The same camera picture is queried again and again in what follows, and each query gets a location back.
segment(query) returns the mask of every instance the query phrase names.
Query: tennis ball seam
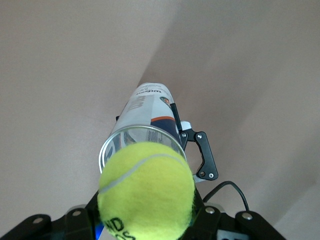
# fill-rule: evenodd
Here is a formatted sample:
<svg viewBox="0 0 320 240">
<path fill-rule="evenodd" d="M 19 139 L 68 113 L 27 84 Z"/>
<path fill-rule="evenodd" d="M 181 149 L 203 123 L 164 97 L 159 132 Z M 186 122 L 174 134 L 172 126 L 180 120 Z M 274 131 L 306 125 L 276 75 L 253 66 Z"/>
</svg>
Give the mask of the tennis ball seam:
<svg viewBox="0 0 320 240">
<path fill-rule="evenodd" d="M 104 186 L 103 188 L 99 189 L 99 193 L 100 194 L 104 194 L 106 193 L 107 191 L 109 191 L 111 188 L 117 186 L 118 184 L 120 184 L 122 181 L 124 181 L 126 178 L 130 177 L 136 170 L 138 170 L 138 168 L 140 166 L 142 166 L 145 162 L 147 162 L 148 160 L 151 160 L 153 158 L 158 158 L 158 157 L 169 157 L 173 160 L 176 160 L 177 162 L 179 162 L 185 169 L 189 170 L 187 168 L 187 166 L 185 166 L 183 164 L 183 162 L 181 161 L 181 159 L 177 158 L 177 157 L 174 157 L 172 155 L 169 155 L 169 154 L 165 154 L 165 153 L 162 153 L 162 154 L 153 154 L 151 156 L 148 156 L 142 160 L 140 160 L 139 162 L 137 162 L 128 172 L 126 172 L 125 174 L 121 175 L 118 179 L 110 182 L 107 186 Z"/>
</svg>

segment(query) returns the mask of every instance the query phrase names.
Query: cylindrical can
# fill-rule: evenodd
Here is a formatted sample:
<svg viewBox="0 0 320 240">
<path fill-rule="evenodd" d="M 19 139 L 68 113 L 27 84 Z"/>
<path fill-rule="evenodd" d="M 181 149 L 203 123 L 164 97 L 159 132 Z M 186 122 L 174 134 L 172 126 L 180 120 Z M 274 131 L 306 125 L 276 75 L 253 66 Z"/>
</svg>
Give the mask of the cylindrical can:
<svg viewBox="0 0 320 240">
<path fill-rule="evenodd" d="M 166 86 L 144 83 L 132 94 L 99 154 L 99 168 L 118 150 L 138 142 L 171 147 L 186 159 L 170 104 L 174 99 Z"/>
</svg>

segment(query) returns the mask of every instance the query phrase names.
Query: orange stripe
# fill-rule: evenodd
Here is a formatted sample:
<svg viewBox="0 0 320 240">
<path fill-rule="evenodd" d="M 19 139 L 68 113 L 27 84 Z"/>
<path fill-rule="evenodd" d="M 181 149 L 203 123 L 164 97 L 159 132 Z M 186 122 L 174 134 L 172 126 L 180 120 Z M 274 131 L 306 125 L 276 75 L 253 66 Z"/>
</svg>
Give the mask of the orange stripe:
<svg viewBox="0 0 320 240">
<path fill-rule="evenodd" d="M 152 118 L 152 119 L 151 119 L 151 122 L 155 122 L 155 121 L 163 120 L 163 119 L 169 119 L 169 120 L 176 121 L 176 120 L 175 120 L 173 117 L 171 117 L 171 116 L 160 116 L 160 117 Z"/>
</svg>

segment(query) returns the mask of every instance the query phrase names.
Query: tennis ball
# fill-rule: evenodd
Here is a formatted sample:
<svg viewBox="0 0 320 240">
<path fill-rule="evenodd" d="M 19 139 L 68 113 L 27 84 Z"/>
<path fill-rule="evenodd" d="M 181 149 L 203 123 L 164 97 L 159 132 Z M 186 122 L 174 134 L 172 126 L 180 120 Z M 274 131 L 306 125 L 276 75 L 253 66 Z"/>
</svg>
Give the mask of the tennis ball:
<svg viewBox="0 0 320 240">
<path fill-rule="evenodd" d="M 105 164 L 100 219 L 118 240 L 176 240 L 192 218 L 195 182 L 184 158 L 160 143 L 139 142 Z"/>
</svg>

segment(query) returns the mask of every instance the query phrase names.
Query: screw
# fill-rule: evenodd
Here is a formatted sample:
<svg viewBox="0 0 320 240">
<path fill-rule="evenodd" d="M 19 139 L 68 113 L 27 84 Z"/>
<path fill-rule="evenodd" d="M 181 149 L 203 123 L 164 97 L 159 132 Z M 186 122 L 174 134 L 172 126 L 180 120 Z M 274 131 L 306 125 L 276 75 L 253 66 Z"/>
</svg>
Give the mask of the screw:
<svg viewBox="0 0 320 240">
<path fill-rule="evenodd" d="M 215 209 L 212 207 L 212 206 L 207 206 L 205 208 L 205 211 L 208 213 L 208 214 L 214 214 L 215 213 Z"/>
<path fill-rule="evenodd" d="M 242 213 L 242 217 L 243 217 L 244 219 L 246 219 L 246 220 L 251 220 L 251 219 L 252 219 L 251 214 L 248 213 L 248 212 Z"/>
<path fill-rule="evenodd" d="M 76 217 L 76 216 L 79 216 L 80 214 L 81 214 L 81 211 L 77 210 L 72 213 L 72 216 Z"/>
<path fill-rule="evenodd" d="M 44 219 L 42 218 L 42 217 L 38 217 L 38 218 L 36 218 L 35 220 L 33 220 L 33 224 L 39 224 L 39 223 L 41 223 L 42 221 L 43 221 Z"/>
</svg>

